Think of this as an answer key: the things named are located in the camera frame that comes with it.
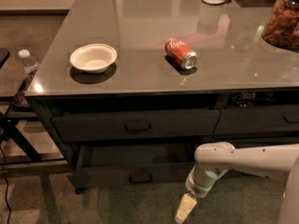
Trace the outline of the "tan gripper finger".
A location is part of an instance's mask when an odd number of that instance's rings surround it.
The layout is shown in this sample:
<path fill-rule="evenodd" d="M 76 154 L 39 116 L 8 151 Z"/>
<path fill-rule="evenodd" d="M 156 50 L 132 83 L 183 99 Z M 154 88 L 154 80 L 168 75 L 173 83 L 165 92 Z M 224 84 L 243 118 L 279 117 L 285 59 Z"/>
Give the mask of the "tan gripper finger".
<path fill-rule="evenodd" d="M 196 205 L 197 201 L 193 195 L 191 195 L 190 193 L 184 194 L 181 198 L 175 216 L 175 221 L 177 222 L 177 224 L 182 224 Z"/>

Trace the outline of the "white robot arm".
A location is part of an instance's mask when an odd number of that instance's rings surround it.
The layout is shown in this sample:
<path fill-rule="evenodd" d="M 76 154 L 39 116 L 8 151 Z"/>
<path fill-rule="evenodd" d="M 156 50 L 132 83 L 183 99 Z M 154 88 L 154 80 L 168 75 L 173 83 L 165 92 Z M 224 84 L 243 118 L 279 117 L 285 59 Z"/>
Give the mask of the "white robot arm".
<path fill-rule="evenodd" d="M 262 176 L 286 184 L 278 224 L 299 223 L 299 145 L 236 148 L 228 142 L 209 143 L 194 152 L 195 165 L 189 172 L 176 216 L 182 224 L 197 201 L 206 197 L 214 183 L 228 171 Z"/>

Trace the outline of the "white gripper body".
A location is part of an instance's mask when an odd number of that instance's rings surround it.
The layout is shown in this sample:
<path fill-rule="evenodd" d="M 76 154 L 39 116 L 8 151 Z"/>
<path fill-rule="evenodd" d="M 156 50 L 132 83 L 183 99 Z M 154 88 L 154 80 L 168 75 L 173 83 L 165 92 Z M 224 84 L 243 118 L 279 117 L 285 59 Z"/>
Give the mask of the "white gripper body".
<path fill-rule="evenodd" d="M 191 174 L 188 174 L 185 185 L 187 191 L 196 199 L 205 198 L 211 190 L 211 187 L 202 187 L 196 184 Z"/>

